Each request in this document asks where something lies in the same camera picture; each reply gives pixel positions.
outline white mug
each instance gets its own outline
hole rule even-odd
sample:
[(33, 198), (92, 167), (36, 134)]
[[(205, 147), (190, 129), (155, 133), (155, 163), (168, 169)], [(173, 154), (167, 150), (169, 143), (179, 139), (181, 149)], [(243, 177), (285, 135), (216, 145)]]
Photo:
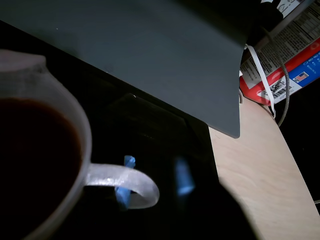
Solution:
[(82, 161), (73, 186), (25, 240), (50, 237), (76, 204), (84, 186), (123, 187), (136, 192), (130, 196), (129, 209), (148, 208), (158, 202), (159, 189), (146, 174), (125, 166), (90, 162), (92, 135), (88, 118), (77, 99), (50, 74), (44, 56), (0, 49), (0, 98), (12, 97), (36, 100), (56, 109), (72, 123), (81, 144)]

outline wooden desk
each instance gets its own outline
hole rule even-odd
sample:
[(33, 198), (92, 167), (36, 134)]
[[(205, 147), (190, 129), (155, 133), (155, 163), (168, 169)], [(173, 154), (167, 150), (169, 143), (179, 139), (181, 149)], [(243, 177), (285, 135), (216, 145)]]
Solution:
[(220, 182), (261, 239), (320, 240), (320, 216), (268, 110), (245, 98), (240, 138), (209, 131)]

